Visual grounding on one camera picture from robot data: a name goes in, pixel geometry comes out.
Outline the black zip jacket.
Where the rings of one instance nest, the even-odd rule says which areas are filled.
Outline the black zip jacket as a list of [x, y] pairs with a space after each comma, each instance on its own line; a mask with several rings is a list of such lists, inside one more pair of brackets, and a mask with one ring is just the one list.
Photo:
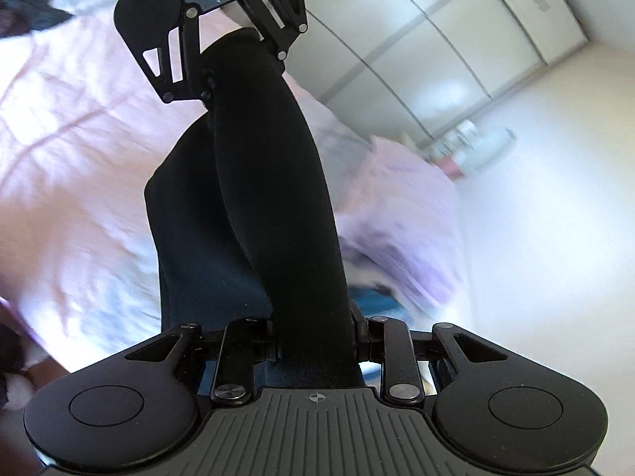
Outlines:
[[304, 114], [252, 28], [201, 56], [212, 94], [145, 186], [162, 327], [268, 317], [263, 386], [355, 388], [362, 374], [331, 198]]

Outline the lilac folded sheet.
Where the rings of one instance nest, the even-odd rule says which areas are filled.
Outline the lilac folded sheet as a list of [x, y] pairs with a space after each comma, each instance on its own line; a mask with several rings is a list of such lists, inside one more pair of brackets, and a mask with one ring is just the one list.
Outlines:
[[368, 261], [438, 321], [463, 321], [469, 298], [458, 194], [435, 165], [377, 138], [336, 212], [342, 257]]

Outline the white wardrobe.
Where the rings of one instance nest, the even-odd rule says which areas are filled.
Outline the white wardrobe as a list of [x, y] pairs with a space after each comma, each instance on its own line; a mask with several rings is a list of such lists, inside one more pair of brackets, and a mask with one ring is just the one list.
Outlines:
[[356, 133], [427, 144], [585, 44], [565, 0], [306, 0], [287, 68]]

